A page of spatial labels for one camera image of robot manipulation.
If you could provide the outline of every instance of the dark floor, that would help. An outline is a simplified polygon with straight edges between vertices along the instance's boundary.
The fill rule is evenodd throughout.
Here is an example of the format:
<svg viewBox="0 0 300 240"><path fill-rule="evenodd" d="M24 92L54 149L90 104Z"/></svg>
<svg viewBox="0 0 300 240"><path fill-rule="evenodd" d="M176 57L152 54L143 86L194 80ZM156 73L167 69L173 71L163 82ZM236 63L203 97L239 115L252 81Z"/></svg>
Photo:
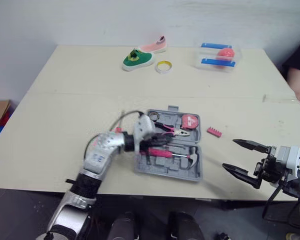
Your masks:
<svg viewBox="0 0 300 240"><path fill-rule="evenodd" d="M33 240L44 233L57 207L61 194L0 189L0 240ZM282 224L262 220L262 202L207 202L191 198L132 197L100 195L95 207L94 227L88 239L95 238L96 229L109 226L116 216L133 211L143 223L143 240L164 239L170 211L192 215L206 240L225 232L232 240L285 240L287 232L296 230ZM282 218L293 203L274 205L271 215ZM227 207L240 207L227 210Z"/></svg>

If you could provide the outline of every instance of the tabletop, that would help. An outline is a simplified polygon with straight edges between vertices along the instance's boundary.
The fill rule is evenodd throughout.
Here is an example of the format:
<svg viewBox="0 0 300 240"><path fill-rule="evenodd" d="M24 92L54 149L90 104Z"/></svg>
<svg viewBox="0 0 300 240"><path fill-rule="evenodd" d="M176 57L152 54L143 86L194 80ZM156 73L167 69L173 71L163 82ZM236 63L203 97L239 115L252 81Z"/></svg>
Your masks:
<svg viewBox="0 0 300 240"><path fill-rule="evenodd" d="M255 169L263 154L232 142L300 146L300 103L262 49L243 49L233 72L192 66L193 48L170 47L156 55L173 71L154 65L121 70L130 47L58 46L0 134L0 188L65 192L83 162L87 141L105 132L121 110L179 106L198 114L203 179L198 183L134 172L133 153L118 155L101 194L149 195L229 200L266 200L275 190L259 190L222 168L229 163ZM135 116L122 127L131 132ZM222 132L216 138L204 130ZM281 193L277 200L291 200Z"/></svg>

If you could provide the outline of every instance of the person's arm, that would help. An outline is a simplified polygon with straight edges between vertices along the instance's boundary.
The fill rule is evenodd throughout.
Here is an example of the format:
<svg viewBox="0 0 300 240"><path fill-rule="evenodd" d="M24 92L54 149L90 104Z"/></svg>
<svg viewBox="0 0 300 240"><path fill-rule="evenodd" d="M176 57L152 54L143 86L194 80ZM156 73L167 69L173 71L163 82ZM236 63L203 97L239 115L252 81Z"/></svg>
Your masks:
<svg viewBox="0 0 300 240"><path fill-rule="evenodd" d="M300 101L300 70L290 67L286 79L296 98Z"/></svg>

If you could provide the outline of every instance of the white wall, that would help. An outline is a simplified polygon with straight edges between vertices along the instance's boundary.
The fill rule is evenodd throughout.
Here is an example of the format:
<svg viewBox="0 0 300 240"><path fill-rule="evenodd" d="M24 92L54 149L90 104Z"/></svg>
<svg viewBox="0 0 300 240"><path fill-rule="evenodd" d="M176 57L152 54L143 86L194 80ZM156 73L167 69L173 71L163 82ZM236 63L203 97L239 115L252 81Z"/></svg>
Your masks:
<svg viewBox="0 0 300 240"><path fill-rule="evenodd" d="M161 34L170 46L264 48L279 66L300 42L300 0L0 0L0 99L18 103L57 44L137 46Z"/></svg>

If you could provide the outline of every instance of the shoe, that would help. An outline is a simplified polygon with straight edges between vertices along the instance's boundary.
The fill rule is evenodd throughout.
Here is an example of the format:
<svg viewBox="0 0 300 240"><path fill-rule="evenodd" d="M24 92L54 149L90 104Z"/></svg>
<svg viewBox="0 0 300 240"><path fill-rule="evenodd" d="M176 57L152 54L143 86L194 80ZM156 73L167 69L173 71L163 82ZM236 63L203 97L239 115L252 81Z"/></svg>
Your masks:
<svg viewBox="0 0 300 240"><path fill-rule="evenodd" d="M155 56L152 53L133 49L123 60L122 68L126 71L132 71L141 67L149 66L154 62Z"/></svg>
<svg viewBox="0 0 300 240"><path fill-rule="evenodd" d="M165 36L161 36L158 41L153 44L139 46L139 49L145 53L162 53L167 50L167 41Z"/></svg>

